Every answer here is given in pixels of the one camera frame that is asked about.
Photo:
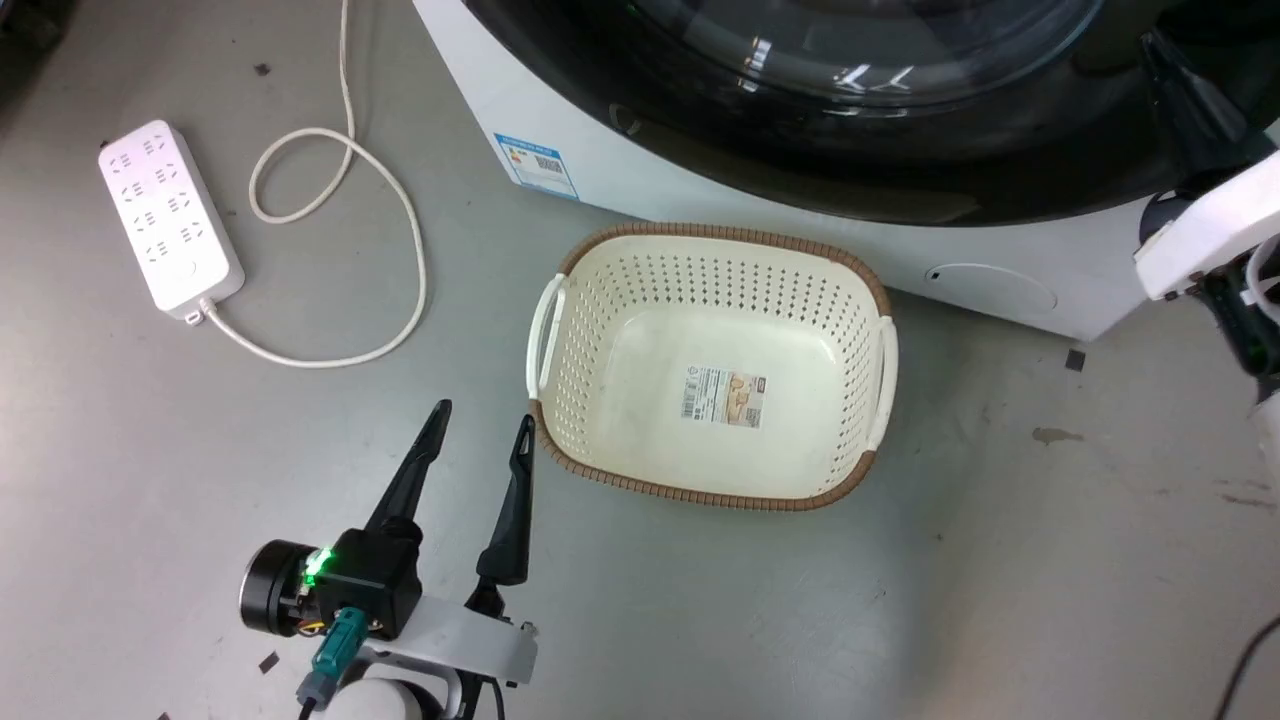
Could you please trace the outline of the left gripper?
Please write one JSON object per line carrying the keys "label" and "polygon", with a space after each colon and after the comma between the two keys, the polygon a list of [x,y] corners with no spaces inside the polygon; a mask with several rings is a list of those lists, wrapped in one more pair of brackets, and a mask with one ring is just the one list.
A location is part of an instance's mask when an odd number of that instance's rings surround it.
{"label": "left gripper", "polygon": [[509,455],[509,484],[489,546],[476,565],[467,603],[428,597],[419,579],[420,538],[413,524],[430,466],[439,457],[453,404],[442,398],[404,455],[365,530],[348,529],[328,547],[275,539],[250,561],[239,588],[239,618],[250,629],[279,637],[329,638],[343,612],[355,610],[365,630],[355,635],[370,661],[412,669],[448,669],[460,676],[507,683],[532,679],[532,630],[506,618],[500,588],[529,578],[536,423],[525,415]]}

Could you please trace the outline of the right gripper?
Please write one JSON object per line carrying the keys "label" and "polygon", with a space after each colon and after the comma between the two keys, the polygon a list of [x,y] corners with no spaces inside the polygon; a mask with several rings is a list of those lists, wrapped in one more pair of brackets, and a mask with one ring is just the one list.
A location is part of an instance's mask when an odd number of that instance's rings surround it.
{"label": "right gripper", "polygon": [[1134,254],[1147,299],[1190,296],[1213,315],[1258,401],[1277,395],[1279,155],[1162,32],[1140,36],[1160,138],[1176,170],[1153,199]]}

